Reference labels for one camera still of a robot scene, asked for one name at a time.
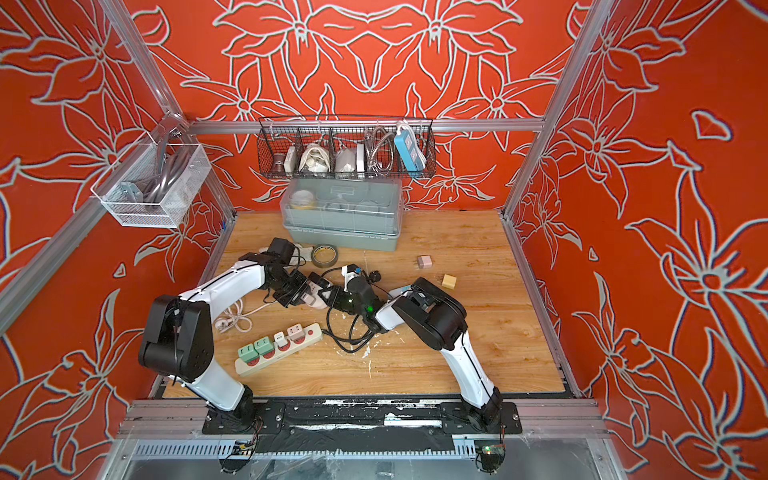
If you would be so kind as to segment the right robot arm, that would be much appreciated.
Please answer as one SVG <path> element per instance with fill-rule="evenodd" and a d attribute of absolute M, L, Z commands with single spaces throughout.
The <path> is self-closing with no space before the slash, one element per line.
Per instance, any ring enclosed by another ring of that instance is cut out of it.
<path fill-rule="evenodd" d="M 405 325 L 429 348 L 440 352 L 460 390 L 467 417 L 477 429 L 499 423 L 502 394 L 490 380 L 471 344 L 467 311 L 461 303 L 423 277 L 385 293 L 380 298 L 379 273 L 355 264 L 338 269 L 342 285 L 321 286 L 320 299 L 328 306 L 328 336 L 344 352 L 367 347 L 378 334 Z"/>

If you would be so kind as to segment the pink round power socket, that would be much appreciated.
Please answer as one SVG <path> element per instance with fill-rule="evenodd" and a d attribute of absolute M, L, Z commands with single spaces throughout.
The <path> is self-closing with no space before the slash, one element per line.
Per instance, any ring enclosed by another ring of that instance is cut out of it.
<path fill-rule="evenodd" d="M 310 308 L 323 310 L 327 309 L 328 305 L 326 304 L 323 297 L 320 295 L 321 287 L 314 283 L 311 280 L 308 280 L 306 282 L 306 287 L 301 294 L 300 298 L 301 300 Z"/>

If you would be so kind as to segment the black plug adapter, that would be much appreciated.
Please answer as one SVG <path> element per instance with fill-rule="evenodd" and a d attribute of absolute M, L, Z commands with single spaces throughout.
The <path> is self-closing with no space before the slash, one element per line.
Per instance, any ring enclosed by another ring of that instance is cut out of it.
<path fill-rule="evenodd" d="M 348 308 L 347 294 L 340 286 L 331 285 L 322 288 L 318 294 L 329 308 L 340 311 L 345 311 Z"/>

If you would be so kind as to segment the yellow plug adapter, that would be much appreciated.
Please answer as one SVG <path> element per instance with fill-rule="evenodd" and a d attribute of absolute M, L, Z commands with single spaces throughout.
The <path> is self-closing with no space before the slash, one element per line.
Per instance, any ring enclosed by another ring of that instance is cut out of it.
<path fill-rule="evenodd" d="M 441 286 L 445 289 L 453 290 L 456 288 L 457 278 L 450 274 L 444 274 L 441 279 Z"/>

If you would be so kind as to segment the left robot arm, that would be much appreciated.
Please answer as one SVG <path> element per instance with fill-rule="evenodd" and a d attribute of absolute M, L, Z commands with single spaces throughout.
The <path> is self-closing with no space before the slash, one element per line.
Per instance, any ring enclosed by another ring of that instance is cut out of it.
<path fill-rule="evenodd" d="M 157 297 L 140 343 L 139 364 L 183 383 L 219 412 L 247 417 L 252 393 L 215 360 L 213 322 L 254 290 L 271 293 L 283 307 L 300 304 L 308 280 L 291 264 L 300 258 L 292 242 L 275 238 L 266 251 L 241 256 L 217 277 L 176 296 Z"/>

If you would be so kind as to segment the pink plug adapter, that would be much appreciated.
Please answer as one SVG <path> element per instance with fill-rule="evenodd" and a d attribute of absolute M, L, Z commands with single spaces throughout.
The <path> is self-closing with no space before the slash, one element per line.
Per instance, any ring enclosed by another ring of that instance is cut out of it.
<path fill-rule="evenodd" d="M 432 258 L 429 255 L 422 255 L 417 258 L 420 269 L 430 268 L 433 265 Z"/>

